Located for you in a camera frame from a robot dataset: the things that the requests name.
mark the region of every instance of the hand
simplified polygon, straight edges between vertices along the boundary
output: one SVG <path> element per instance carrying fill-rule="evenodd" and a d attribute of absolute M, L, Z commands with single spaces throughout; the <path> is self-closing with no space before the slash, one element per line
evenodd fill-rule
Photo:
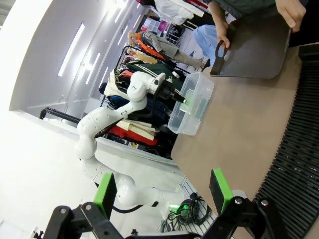
<path fill-rule="evenodd" d="M 220 42 L 221 40 L 224 41 L 224 43 L 221 45 L 223 50 L 225 48 L 228 48 L 230 46 L 230 41 L 227 38 L 227 29 L 228 29 L 228 23 L 225 21 L 220 22 L 219 24 L 216 24 L 216 31 L 217 31 L 217 40 Z"/>
<path fill-rule="evenodd" d="M 293 32 L 300 29 L 301 22 L 306 13 L 305 7 L 299 0 L 276 0 L 278 12 L 284 17 L 286 23 Z"/>

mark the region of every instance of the person's arm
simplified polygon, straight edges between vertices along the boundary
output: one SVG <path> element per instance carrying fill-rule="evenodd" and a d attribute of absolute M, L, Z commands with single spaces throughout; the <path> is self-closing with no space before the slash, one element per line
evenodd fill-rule
<path fill-rule="evenodd" d="M 276 0 L 278 12 L 283 16 L 293 32 L 299 31 L 301 22 L 306 14 L 305 7 L 299 0 Z"/>
<path fill-rule="evenodd" d="M 217 31 L 217 39 L 218 41 L 223 40 L 224 43 L 222 45 L 223 48 L 228 48 L 230 42 L 227 38 L 227 28 L 228 23 L 226 22 L 225 18 L 225 11 L 215 2 L 211 1 L 208 4 L 208 8 L 213 16 L 214 23 L 216 25 Z"/>

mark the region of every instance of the black conveyor belt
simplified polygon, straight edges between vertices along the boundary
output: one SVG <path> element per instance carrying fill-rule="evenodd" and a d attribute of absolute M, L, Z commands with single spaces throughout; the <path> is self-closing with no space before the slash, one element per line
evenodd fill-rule
<path fill-rule="evenodd" d="M 293 239 L 319 214 L 319 44 L 300 47 L 297 93 L 274 161 L 254 200 L 270 197 Z"/>

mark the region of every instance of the white jacket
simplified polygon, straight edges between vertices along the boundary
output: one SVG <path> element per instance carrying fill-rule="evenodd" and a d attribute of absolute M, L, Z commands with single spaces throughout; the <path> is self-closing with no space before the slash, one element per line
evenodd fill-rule
<path fill-rule="evenodd" d="M 203 16 L 204 12 L 183 0 L 155 0 L 156 10 L 160 16 L 176 25 L 182 25 L 194 14 Z"/>

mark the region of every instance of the screw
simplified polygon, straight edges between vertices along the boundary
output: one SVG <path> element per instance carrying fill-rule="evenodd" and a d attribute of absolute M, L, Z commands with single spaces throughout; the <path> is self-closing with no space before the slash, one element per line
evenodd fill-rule
<path fill-rule="evenodd" d="M 267 205 L 268 205 L 268 201 L 267 201 L 267 200 L 262 200 L 262 201 L 261 201 L 261 205 L 267 206 Z"/>
<path fill-rule="evenodd" d="M 243 200 L 241 200 L 241 198 L 236 198 L 235 199 L 235 203 L 236 204 L 241 204 L 243 202 Z"/>

